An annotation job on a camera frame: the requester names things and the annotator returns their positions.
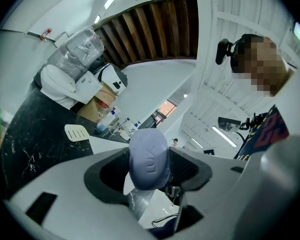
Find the white machine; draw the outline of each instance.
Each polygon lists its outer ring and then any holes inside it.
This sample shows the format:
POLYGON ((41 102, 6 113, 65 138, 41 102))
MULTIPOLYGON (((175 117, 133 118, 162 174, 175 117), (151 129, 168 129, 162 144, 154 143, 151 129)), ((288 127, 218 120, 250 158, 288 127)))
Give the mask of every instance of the white machine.
POLYGON ((54 65, 41 71, 41 92, 68 110, 78 101, 87 104, 102 88, 100 82, 87 71, 76 83, 67 73, 54 65))
POLYGON ((116 95, 120 95, 128 86, 127 76, 121 72, 121 70, 108 63, 102 67, 96 74, 95 77, 101 83, 103 81, 106 83, 116 95))
MULTIPOLYGON (((136 202, 140 192, 123 194, 130 155, 124 147, 60 163, 5 204, 34 239, 156 240, 134 217, 142 205, 136 202), (36 201, 42 194, 56 199, 50 205, 36 201), (34 204, 43 207, 41 224, 26 215, 34 204)), ((279 141, 248 162, 185 148, 170 148, 169 159, 174 184, 166 193, 182 190, 171 240, 261 239, 300 191, 300 136, 279 141)))

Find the marble countertop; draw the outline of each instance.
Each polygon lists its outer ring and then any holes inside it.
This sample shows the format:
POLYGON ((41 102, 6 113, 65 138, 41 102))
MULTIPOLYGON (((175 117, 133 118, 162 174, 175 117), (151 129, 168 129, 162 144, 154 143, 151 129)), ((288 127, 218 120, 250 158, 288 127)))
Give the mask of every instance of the marble countertop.
POLYGON ((96 123, 67 110, 35 89, 23 102, 0 149, 0 196, 10 199, 47 169, 93 154, 89 140, 71 142, 66 124, 82 125, 97 138, 128 143, 116 135, 98 133, 96 123))

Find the clear plastic bag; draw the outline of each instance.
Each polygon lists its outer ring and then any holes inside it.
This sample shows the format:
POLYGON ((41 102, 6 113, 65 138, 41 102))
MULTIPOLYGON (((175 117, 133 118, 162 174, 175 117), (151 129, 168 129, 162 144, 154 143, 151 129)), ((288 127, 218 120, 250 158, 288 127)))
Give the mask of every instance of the clear plastic bag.
POLYGON ((75 81, 104 52, 104 44, 92 26, 84 27, 63 43, 43 64, 54 65, 75 81))

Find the black rectangle slot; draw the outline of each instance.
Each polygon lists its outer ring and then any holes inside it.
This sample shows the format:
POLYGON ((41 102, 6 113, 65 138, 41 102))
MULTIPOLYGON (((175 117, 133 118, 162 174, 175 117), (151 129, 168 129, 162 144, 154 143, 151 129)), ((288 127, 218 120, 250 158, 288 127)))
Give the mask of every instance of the black rectangle slot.
POLYGON ((239 167, 239 166, 235 166, 235 167, 232 167, 230 170, 231 170, 231 171, 234 171, 234 172, 236 172, 236 173, 242 174, 242 172, 244 171, 244 168, 239 167))
POLYGON ((43 192, 26 211, 31 219, 41 225, 51 206, 55 202, 57 195, 43 192))

